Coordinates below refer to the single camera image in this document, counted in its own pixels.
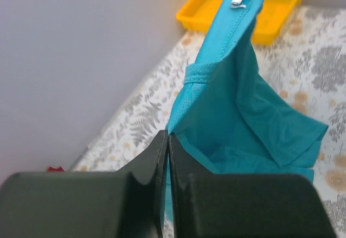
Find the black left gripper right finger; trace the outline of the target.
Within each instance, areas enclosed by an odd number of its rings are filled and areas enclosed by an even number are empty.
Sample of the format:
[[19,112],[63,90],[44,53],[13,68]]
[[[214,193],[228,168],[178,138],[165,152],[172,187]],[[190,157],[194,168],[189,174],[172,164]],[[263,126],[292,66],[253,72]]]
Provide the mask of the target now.
[[176,237],[335,237],[313,185],[295,174],[214,174],[168,140]]

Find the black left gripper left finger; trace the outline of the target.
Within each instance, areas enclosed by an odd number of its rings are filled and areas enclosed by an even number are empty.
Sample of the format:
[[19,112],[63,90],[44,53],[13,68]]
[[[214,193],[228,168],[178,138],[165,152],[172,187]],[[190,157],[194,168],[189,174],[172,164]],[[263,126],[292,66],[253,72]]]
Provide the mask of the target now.
[[117,171],[20,172],[1,185],[1,237],[162,237],[168,133]]

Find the folded red t-shirt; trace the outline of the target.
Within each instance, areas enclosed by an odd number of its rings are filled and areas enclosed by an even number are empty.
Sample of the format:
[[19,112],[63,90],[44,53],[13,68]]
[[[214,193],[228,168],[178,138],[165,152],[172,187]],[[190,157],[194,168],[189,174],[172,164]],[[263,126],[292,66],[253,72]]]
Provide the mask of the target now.
[[47,172],[64,172],[64,169],[62,167],[47,167],[46,169]]

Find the yellow plastic tray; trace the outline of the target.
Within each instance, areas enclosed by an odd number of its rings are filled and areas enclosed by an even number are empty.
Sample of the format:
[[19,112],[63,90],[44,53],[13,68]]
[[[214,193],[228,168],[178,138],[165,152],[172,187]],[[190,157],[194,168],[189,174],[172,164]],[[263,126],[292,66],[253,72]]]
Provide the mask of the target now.
[[[223,0],[188,0],[176,14],[187,30],[207,32]],[[270,45],[281,34],[302,0],[265,0],[257,16],[252,42]]]

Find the teal t-shirt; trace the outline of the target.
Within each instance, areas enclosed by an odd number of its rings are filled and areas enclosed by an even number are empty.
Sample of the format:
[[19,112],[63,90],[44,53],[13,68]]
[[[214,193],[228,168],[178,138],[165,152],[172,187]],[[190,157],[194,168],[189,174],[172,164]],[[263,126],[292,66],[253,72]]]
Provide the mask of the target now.
[[298,174],[313,166],[327,125],[288,105],[259,75],[251,36],[264,0],[232,8],[223,0],[183,88],[167,131],[217,174]]

